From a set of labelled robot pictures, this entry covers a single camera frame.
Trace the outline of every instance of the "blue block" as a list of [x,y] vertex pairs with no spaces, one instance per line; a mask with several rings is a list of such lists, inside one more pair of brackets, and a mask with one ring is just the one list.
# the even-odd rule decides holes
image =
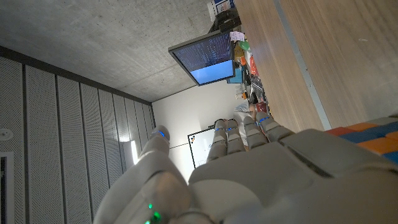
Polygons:
[[383,154],[383,156],[389,160],[392,160],[393,162],[398,164],[398,151],[397,152],[390,152]]
[[365,132],[353,132],[353,133],[349,133],[349,134],[342,134],[339,137],[341,137],[345,140],[349,140],[353,143],[360,143],[360,142],[369,141],[369,140],[379,138],[376,134],[365,133]]
[[377,135],[379,138],[383,138],[388,133],[398,131],[398,122],[389,123],[383,126],[378,126],[374,128],[369,128],[363,131],[364,133],[372,133]]

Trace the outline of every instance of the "white wall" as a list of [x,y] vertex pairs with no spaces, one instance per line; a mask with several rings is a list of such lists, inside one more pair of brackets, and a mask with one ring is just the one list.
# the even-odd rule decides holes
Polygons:
[[[169,130],[170,148],[188,143],[189,134],[207,129],[219,118],[231,119],[234,108],[245,101],[235,98],[237,85],[220,81],[195,86],[153,102],[156,125],[164,125]],[[170,158],[184,177],[188,175],[186,173],[190,175],[193,165],[190,167],[189,145],[171,149]]]

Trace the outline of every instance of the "paper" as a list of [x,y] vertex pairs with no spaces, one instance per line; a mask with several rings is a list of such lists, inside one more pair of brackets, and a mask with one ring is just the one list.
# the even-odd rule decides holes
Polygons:
[[234,41],[234,40],[244,41],[244,33],[242,33],[242,32],[233,31],[233,32],[230,32],[229,35],[231,36],[231,41]]
[[225,10],[231,9],[231,3],[230,1],[225,1],[225,2],[216,2],[216,6],[217,6],[217,12],[221,13]]

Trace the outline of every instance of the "red block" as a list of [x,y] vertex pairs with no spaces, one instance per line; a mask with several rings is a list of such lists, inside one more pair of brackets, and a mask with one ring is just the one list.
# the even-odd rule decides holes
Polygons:
[[339,128],[333,128],[331,130],[327,130],[325,132],[329,133],[329,134],[332,134],[334,136],[341,136],[342,134],[349,134],[349,133],[353,133],[355,131],[352,130],[352,129],[339,127]]

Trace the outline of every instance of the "concrete ceiling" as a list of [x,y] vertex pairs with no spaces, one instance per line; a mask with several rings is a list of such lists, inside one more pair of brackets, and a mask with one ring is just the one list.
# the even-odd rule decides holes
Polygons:
[[0,45],[147,101],[194,86],[167,49],[206,34],[210,0],[4,0]]

